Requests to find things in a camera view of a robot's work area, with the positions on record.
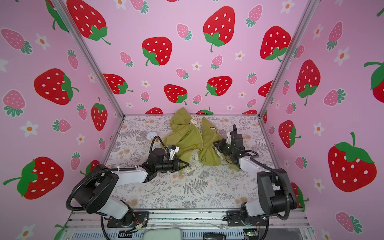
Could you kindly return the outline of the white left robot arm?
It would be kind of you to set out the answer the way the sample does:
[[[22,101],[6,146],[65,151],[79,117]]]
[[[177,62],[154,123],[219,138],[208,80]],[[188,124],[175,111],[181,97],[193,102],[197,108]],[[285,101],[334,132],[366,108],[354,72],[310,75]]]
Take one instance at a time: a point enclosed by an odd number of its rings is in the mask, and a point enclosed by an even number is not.
[[[177,156],[178,151],[176,146],[156,148],[149,152],[143,164],[133,168],[96,166],[73,188],[66,208],[109,216],[121,226],[130,226],[136,221],[135,213],[125,201],[112,197],[113,191],[123,185],[148,183],[157,173],[174,173],[188,167],[190,164]]]

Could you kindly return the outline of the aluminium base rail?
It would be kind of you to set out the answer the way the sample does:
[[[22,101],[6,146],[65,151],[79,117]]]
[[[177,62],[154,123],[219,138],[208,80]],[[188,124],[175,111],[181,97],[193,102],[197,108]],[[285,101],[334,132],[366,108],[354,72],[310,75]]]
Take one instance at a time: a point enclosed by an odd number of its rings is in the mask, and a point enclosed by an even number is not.
[[[149,212],[146,230],[161,228],[181,229],[246,229],[241,221],[237,226],[229,226],[223,218],[230,209],[135,209],[135,214]],[[310,224],[302,210],[293,210],[289,218],[283,221],[277,217],[269,218],[270,229],[309,228]],[[100,230],[101,221],[97,214],[85,211],[73,212],[66,223],[66,231]]]

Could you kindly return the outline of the black device on rail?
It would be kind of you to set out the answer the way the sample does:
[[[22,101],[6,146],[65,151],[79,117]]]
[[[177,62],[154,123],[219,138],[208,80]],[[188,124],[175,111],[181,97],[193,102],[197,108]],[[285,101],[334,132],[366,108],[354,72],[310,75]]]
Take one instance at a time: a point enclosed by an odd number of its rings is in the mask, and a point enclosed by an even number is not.
[[[225,234],[219,233],[204,233],[203,240],[226,240],[227,237]]]

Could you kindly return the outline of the small white-lidded can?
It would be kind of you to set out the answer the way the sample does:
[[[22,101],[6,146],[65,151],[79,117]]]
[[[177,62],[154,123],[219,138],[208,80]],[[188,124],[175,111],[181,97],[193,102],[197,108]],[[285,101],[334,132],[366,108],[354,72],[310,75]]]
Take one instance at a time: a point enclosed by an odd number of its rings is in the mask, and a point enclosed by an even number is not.
[[[156,132],[149,132],[147,133],[147,140],[149,141],[149,143],[151,143],[153,141],[153,139],[157,136],[158,134]]]

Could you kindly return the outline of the white device on rail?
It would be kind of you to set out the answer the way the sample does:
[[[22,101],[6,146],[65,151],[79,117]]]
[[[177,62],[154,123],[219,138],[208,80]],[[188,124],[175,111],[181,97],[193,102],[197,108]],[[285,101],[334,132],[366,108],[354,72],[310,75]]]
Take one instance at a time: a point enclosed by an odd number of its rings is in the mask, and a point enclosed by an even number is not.
[[[148,230],[143,234],[143,240],[182,240],[183,232],[178,228]]]

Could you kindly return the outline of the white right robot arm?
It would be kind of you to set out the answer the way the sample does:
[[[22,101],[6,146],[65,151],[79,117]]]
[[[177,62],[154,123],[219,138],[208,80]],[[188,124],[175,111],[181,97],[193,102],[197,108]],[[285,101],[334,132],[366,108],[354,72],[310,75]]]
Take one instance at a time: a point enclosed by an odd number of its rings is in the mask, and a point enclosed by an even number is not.
[[[230,158],[232,165],[257,177],[258,199],[243,203],[239,212],[228,215],[226,221],[229,224],[242,222],[244,225],[266,221],[269,217],[286,221],[298,205],[287,172],[258,161],[259,154],[246,150],[243,136],[235,131],[230,132],[229,143],[222,139],[214,142],[214,146],[219,153]]]

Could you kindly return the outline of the green zip jacket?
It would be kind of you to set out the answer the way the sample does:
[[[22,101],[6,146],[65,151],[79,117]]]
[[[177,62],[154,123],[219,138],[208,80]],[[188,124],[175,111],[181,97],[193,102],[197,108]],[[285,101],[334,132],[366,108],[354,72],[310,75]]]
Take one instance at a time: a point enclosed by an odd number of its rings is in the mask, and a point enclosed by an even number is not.
[[[178,157],[187,163],[193,154],[198,154],[199,162],[208,167],[222,165],[223,154],[219,153],[214,142],[223,138],[218,134],[216,126],[203,117],[197,122],[185,108],[179,109],[171,119],[172,132],[166,137],[166,146],[179,148]]]

